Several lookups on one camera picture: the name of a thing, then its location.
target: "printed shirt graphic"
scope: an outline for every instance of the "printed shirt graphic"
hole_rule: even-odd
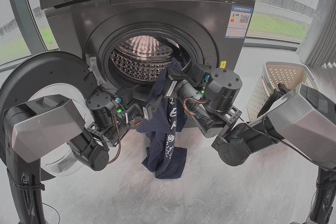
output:
[[[169,98],[168,106],[169,106],[168,121],[170,125],[170,134],[167,135],[165,158],[168,158],[170,160],[175,145],[176,122],[177,122],[176,99]]]

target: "marble floor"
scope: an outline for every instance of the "marble floor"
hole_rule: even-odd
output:
[[[243,80],[236,107],[245,107],[265,61],[300,62],[290,51],[243,48],[235,69]],[[335,100],[336,67],[329,69],[314,74],[320,90]],[[243,111],[247,119],[246,108]],[[132,130],[122,140],[115,163],[101,172],[82,167],[73,175],[45,182],[43,201],[58,210],[61,224],[305,221],[315,192],[316,166],[281,144],[251,155],[239,167],[230,167],[210,147],[212,140],[205,139],[197,128],[184,129],[176,138],[176,146],[188,149],[183,175],[159,180],[141,164],[148,139]],[[3,163],[0,186],[0,224],[16,224],[19,219]],[[335,215],[330,223],[336,223]],[[49,224],[58,222],[57,214],[48,207],[45,218]]]

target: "warning sticker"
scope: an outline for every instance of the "warning sticker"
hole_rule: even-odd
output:
[[[253,8],[232,6],[225,38],[245,38]]]
[[[222,61],[222,62],[220,63],[220,68],[225,68],[225,66],[226,66],[226,61]]]

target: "robotic arm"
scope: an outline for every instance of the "robotic arm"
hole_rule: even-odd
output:
[[[319,165],[316,198],[305,223],[327,224],[336,194],[336,105],[318,91],[299,85],[263,116],[236,125],[242,112],[233,102],[242,85],[233,71],[211,71],[197,64],[190,76],[168,69],[162,96],[150,102],[135,97],[137,87],[121,88],[114,95],[98,87],[86,100],[94,119],[88,128],[72,100],[62,95],[7,109],[3,118],[7,171],[20,223],[46,223],[42,156],[67,143],[78,161],[100,171],[109,162],[109,147],[117,146],[142,120],[150,120],[161,98],[177,98],[206,138],[217,135],[212,147],[228,165],[240,165],[250,154],[284,139]]]

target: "white laundry basket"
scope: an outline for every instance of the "white laundry basket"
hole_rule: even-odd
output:
[[[300,83],[319,89],[313,75],[305,65],[290,62],[265,62],[247,103],[251,121],[257,118],[259,111],[274,89],[279,89],[278,83],[283,83],[288,89],[293,89]]]

